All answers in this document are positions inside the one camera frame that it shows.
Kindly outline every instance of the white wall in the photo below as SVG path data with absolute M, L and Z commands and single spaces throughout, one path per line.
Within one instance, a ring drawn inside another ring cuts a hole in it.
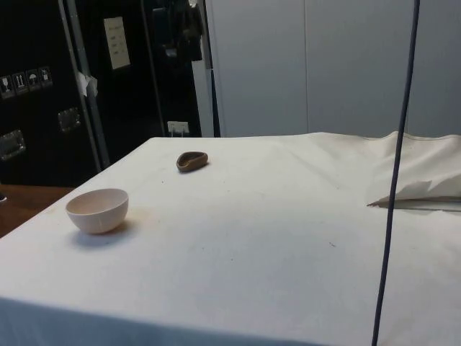
M 461 134 L 461 1 L 422 1 L 408 130 Z
M 303 0 L 207 1 L 223 136 L 306 133 Z
M 207 10 L 224 136 L 397 129 L 413 0 L 207 0 Z M 422 1 L 408 132 L 461 133 L 460 33 L 460 0 Z
M 412 0 L 307 0 L 310 132 L 384 136 L 398 126 Z

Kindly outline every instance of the paper sign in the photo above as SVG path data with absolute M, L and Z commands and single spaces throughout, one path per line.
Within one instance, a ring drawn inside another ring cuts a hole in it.
M 112 70 L 124 66 L 129 66 L 130 56 L 128 55 L 125 28 L 123 27 L 123 18 L 115 17 L 104 19 L 104 28 L 106 30 L 106 38 L 107 44 L 109 46 Z

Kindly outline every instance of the sticker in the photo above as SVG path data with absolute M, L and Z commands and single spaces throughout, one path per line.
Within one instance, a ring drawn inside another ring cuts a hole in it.
M 16 89 L 16 94 L 24 94 L 29 91 L 27 87 L 26 75 L 24 72 L 19 72 L 18 74 L 13 75 L 14 88 Z
M 123 18 L 115 17 L 104 19 L 104 28 L 106 30 L 107 45 L 109 46 L 112 70 L 129 66 L 130 56 L 128 55 L 125 28 L 123 27 Z
M 44 88 L 51 87 L 53 85 L 50 68 L 48 66 L 40 67 L 38 69 L 38 79 Z
M 15 95 L 11 76 L 0 77 L 0 94 L 2 99 L 8 99 Z
M 29 90 L 33 92 L 41 88 L 40 80 L 38 79 L 37 70 L 29 70 L 26 72 L 27 83 L 29 84 Z

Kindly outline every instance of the metal latch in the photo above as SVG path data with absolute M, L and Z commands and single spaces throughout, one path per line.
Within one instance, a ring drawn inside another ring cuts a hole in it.
M 0 159 L 9 160 L 26 150 L 21 130 L 14 130 L 0 137 Z
M 64 133 L 80 126 L 80 112 L 77 107 L 58 113 L 59 126 Z

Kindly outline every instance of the wooden surface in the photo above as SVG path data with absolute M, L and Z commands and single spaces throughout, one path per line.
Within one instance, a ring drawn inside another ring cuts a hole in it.
M 71 187 L 0 185 L 0 238 L 67 195 Z

